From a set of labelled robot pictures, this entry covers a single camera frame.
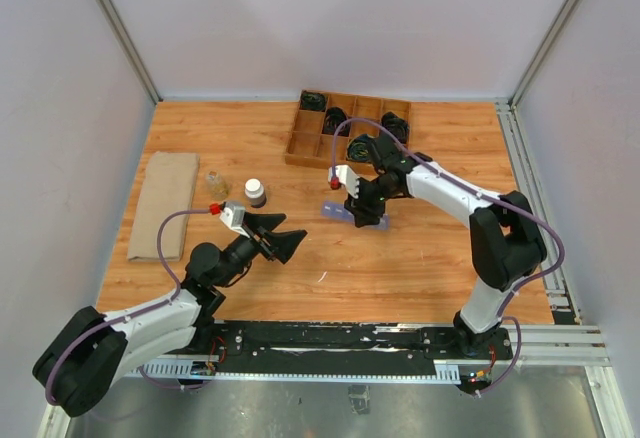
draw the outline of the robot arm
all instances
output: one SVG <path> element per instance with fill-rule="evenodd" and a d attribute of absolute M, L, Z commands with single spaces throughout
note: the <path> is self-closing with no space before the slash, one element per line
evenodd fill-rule
<path fill-rule="evenodd" d="M 213 322 L 213 313 L 225 299 L 216 287 L 235 284 L 259 254 L 286 263 L 307 234 L 305 230 L 275 233 L 273 230 L 286 219 L 284 214 L 254 215 L 234 202 L 221 208 L 221 221 L 240 236 L 224 250 L 212 243 L 196 246 L 173 299 L 174 291 L 105 314 L 93 307 L 83 308 L 36 362 L 33 375 L 46 386 L 65 350 L 87 331 L 96 329 L 77 345 L 54 377 L 53 396 L 69 416 L 93 408 L 129 371 L 164 353 L 188 347 L 197 339 L 198 331 Z M 143 309 L 149 311 L 141 314 Z"/>
<path fill-rule="evenodd" d="M 473 265 L 478 274 L 469 301 L 454 318 L 460 345 L 470 353 L 485 343 L 501 322 L 500 308 L 517 282 L 530 275 L 546 258 L 546 248 L 536 224 L 483 197 L 505 201 L 531 212 L 524 195 L 512 191 L 500 195 L 452 175 L 430 157 L 418 154 L 430 168 L 403 153 L 382 134 L 368 144 L 369 156 L 378 177 L 369 181 L 348 165 L 329 170 L 329 182 L 347 189 L 345 209 L 354 215 L 356 227 L 376 225 L 393 198 L 427 201 L 469 228 Z"/>

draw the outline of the purple cable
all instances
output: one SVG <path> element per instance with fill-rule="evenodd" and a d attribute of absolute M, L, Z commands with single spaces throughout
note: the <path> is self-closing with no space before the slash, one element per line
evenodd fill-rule
<path fill-rule="evenodd" d="M 455 176 L 449 175 L 448 173 L 438 170 L 429 162 L 423 160 L 418 155 L 408 150 L 407 147 L 405 147 L 402 143 L 400 143 L 400 141 L 385 127 L 383 127 L 379 123 L 376 123 L 375 121 L 367 120 L 366 118 L 357 118 L 357 117 L 349 118 L 348 120 L 345 120 L 342 123 L 340 123 L 338 127 L 335 129 L 333 133 L 333 141 L 331 143 L 331 175 L 333 178 L 336 177 L 336 142 L 337 142 L 338 134 L 340 133 L 340 130 L 342 130 L 342 128 L 345 127 L 345 125 L 354 121 L 360 122 L 360 123 L 367 123 L 369 125 L 375 126 L 380 131 L 389 135 L 389 137 L 394 141 L 396 146 L 400 148 L 400 150 L 402 150 L 408 156 L 416 160 L 420 165 L 424 166 L 427 170 L 431 171 L 432 173 L 435 173 L 440 178 L 448 181 L 449 183 L 457 186 L 458 188 L 466 191 L 467 193 L 471 193 L 472 195 L 478 196 L 477 190 L 474 190 L 472 187 L 470 187 L 466 183 L 463 183 L 462 181 L 458 180 Z M 518 292 L 518 290 L 520 290 L 520 288 L 522 288 L 527 283 L 531 283 L 533 280 L 542 278 L 543 276 L 546 276 L 549 273 L 553 273 L 555 270 L 560 268 L 560 265 L 562 265 L 562 262 L 564 261 L 564 256 L 565 256 L 564 244 L 562 243 L 562 240 L 560 239 L 560 236 L 558 235 L 558 233 L 556 233 L 556 231 L 553 228 L 551 228 L 551 226 L 549 226 L 547 222 L 545 222 L 544 220 L 541 220 L 540 218 L 533 215 L 532 213 L 529 213 L 528 211 L 523 210 L 522 208 L 514 206 L 511 203 L 507 203 L 506 201 L 502 201 L 500 199 L 494 198 L 493 196 L 485 195 L 484 193 L 480 193 L 478 198 L 486 200 L 489 203 L 492 203 L 494 205 L 501 206 L 502 208 L 506 208 L 507 210 L 513 211 L 514 213 L 518 213 L 519 215 L 533 221 L 535 224 L 542 227 L 547 233 L 549 233 L 549 235 L 551 235 L 553 240 L 556 242 L 556 246 L 558 247 L 558 259 L 553 265 L 551 265 L 549 268 L 545 270 L 539 271 L 538 273 L 528 276 L 527 278 L 524 278 L 515 284 L 513 289 L 505 297 L 504 301 L 500 305 L 500 308 L 498 309 L 498 316 L 502 316 L 505 308 L 507 307 L 509 302 L 513 299 L 513 297 Z"/>
<path fill-rule="evenodd" d="M 169 216 L 167 216 L 164 221 L 162 222 L 162 224 L 160 225 L 160 228 L 158 229 L 158 237 L 156 240 L 156 246 L 158 249 L 158 257 L 160 258 L 160 263 L 162 263 L 162 266 L 164 267 L 165 270 L 167 270 L 167 273 L 169 273 L 169 276 L 171 277 L 171 279 L 174 281 L 176 288 L 173 292 L 173 294 L 171 295 L 171 297 L 166 300 L 166 301 L 161 301 L 159 303 L 154 303 L 153 305 L 149 305 L 146 308 L 141 308 L 137 311 L 132 312 L 131 314 L 128 315 L 128 318 L 137 318 L 140 315 L 144 315 L 145 313 L 149 313 L 150 311 L 154 311 L 157 310 L 158 308 L 161 308 L 169 303 L 171 303 L 177 296 L 178 294 L 180 294 L 180 280 L 178 279 L 178 277 L 176 276 L 176 274 L 173 272 L 173 270 L 169 267 L 169 264 L 167 263 L 167 260 L 164 257 L 164 254 L 162 253 L 162 232 L 164 231 L 165 226 L 167 226 L 167 223 L 169 223 L 169 221 L 171 221 L 173 218 L 175 218 L 176 216 L 181 216 L 181 215 L 205 215 L 205 214 L 209 214 L 211 213 L 210 210 L 206 209 L 206 210 L 184 210 L 184 211 L 177 211 L 175 213 L 170 214 Z M 58 375 L 58 372 L 60 371 L 60 367 L 62 366 L 62 364 L 67 360 L 67 358 L 69 358 L 69 355 L 71 353 L 73 353 L 73 350 L 75 350 L 80 343 L 82 343 L 84 340 L 86 340 L 88 337 L 90 337 L 91 335 L 97 333 L 100 330 L 103 330 L 109 326 L 112 325 L 117 325 L 119 323 L 123 323 L 125 320 L 127 319 L 127 316 L 121 316 L 119 318 L 114 318 L 112 320 L 108 320 L 105 321 L 103 323 L 100 323 L 99 325 L 94 326 L 93 328 L 89 328 L 87 331 L 85 331 L 84 333 L 82 333 L 78 338 L 76 338 L 75 340 L 73 340 L 71 342 L 71 344 L 62 352 L 62 354 L 60 355 L 60 358 L 58 358 L 58 361 L 56 361 L 56 363 L 53 365 L 53 368 L 51 369 L 51 373 L 49 373 L 49 377 L 47 378 L 47 383 L 44 387 L 44 396 L 47 400 L 47 403 L 49 403 L 50 405 L 57 405 L 58 403 L 56 402 L 54 396 L 53 396 L 53 382 L 56 378 L 56 376 Z"/>
<path fill-rule="evenodd" d="M 480 396 L 484 395 L 488 391 L 494 390 L 500 383 L 502 383 L 504 379 L 507 377 L 507 375 L 513 371 L 513 369 L 516 366 L 516 363 L 518 362 L 518 358 L 520 358 L 520 351 L 522 350 L 522 330 L 520 329 L 520 322 L 515 316 L 504 316 L 502 317 L 502 321 L 504 320 L 513 321 L 513 324 L 516 325 L 516 336 L 518 337 L 516 352 L 513 354 L 513 359 L 511 360 L 511 363 L 509 363 L 509 366 L 507 366 L 507 369 L 504 370 L 504 373 L 502 373 L 498 378 L 496 378 L 493 381 L 493 383 L 487 386 L 484 390 L 478 391 L 478 394 Z"/>

